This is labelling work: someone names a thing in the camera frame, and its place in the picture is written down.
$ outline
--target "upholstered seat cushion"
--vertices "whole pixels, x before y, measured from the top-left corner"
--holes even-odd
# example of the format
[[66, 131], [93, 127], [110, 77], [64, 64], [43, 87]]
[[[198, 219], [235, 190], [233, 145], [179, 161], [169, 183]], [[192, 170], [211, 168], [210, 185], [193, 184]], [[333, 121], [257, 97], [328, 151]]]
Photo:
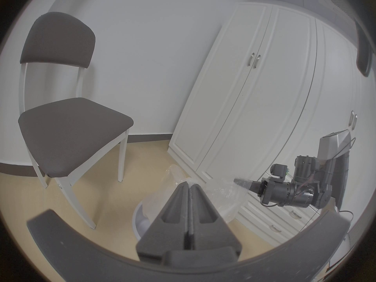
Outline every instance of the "upholstered seat cushion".
[[25, 143], [50, 177], [68, 176], [133, 125], [132, 118], [85, 98], [25, 111], [18, 119]]

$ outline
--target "plastic bag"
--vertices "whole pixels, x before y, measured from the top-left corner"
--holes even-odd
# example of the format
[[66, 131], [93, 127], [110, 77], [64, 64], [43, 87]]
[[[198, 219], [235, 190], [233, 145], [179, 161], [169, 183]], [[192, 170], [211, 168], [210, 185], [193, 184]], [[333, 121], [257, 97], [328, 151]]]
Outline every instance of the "plastic bag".
[[234, 178], [211, 179], [203, 190], [226, 223], [232, 221], [240, 207], [247, 201], [251, 181], [240, 179], [238, 184]]
[[158, 216], [170, 196], [174, 193], [176, 187], [185, 181], [188, 182], [189, 187], [197, 182], [195, 179], [187, 178], [183, 170], [174, 164], [166, 170], [160, 189], [148, 195], [142, 201], [143, 215], [149, 219], [150, 223]]

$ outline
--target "dark brown baseboard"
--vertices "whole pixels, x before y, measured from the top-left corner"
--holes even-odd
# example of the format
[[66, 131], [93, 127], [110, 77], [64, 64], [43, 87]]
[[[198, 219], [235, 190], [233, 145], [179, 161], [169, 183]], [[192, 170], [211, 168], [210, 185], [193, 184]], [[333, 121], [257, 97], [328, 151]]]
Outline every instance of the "dark brown baseboard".
[[[172, 134], [129, 135], [128, 143], [170, 140], [171, 137]], [[32, 166], [6, 163], [0, 163], [0, 173], [11, 174], [12, 176], [36, 176], [35, 170]]]

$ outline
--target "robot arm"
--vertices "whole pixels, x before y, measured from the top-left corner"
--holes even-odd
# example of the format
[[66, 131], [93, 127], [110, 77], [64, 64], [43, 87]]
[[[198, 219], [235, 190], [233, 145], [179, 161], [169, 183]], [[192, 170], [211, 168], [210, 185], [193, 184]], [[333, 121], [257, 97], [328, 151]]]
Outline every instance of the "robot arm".
[[[324, 208], [330, 197], [336, 199], [340, 209], [349, 170], [351, 136], [348, 130], [332, 133], [320, 139], [317, 157], [298, 156], [291, 182], [285, 182], [287, 166], [273, 164], [273, 177], [252, 181], [250, 191], [257, 193], [261, 204], [270, 202], [278, 206], [306, 208], [310, 204], [317, 209]], [[244, 180], [235, 179], [242, 184]]]

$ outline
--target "chair frame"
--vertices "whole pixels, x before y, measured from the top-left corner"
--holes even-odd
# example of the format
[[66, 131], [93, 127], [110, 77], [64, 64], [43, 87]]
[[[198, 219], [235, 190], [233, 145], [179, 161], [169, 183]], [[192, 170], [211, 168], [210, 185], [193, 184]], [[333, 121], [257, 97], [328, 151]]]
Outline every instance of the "chair frame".
[[[20, 73], [20, 85], [18, 91], [18, 101], [19, 101], [19, 108], [20, 108], [20, 115], [25, 111], [25, 80], [26, 80], [26, 70], [27, 70], [27, 63], [21, 64], [21, 73]], [[78, 74], [77, 74], [77, 85], [76, 85], [76, 97], [82, 96], [82, 83], [83, 77], [85, 75], [85, 68], [78, 67]], [[90, 157], [87, 161], [82, 163], [78, 166], [75, 170], [73, 170], [68, 176], [66, 177], [56, 177], [55, 180], [59, 185], [59, 188], [67, 198], [68, 202], [72, 205], [73, 209], [81, 216], [85, 223], [92, 229], [96, 228], [96, 224], [92, 221], [89, 215], [86, 213], [84, 208], [82, 208], [81, 204], [77, 200], [76, 195], [72, 190], [72, 186], [87, 172], [96, 162], [99, 161], [106, 153], [108, 153], [111, 149], [113, 149], [118, 143], [120, 143], [120, 152], [119, 152], [119, 164], [118, 164], [118, 181], [122, 182], [124, 178], [124, 162], [125, 162], [125, 152], [127, 148], [127, 140], [128, 140], [129, 129], [127, 129], [124, 133], [120, 134], [118, 137], [107, 143], [103, 146], [100, 150], [98, 150], [92, 157]], [[34, 167], [35, 173], [38, 176], [43, 188], [47, 188], [47, 183], [44, 180], [44, 177], [38, 167], [37, 162], [31, 155], [29, 149], [27, 149], [29, 153], [31, 163]]]

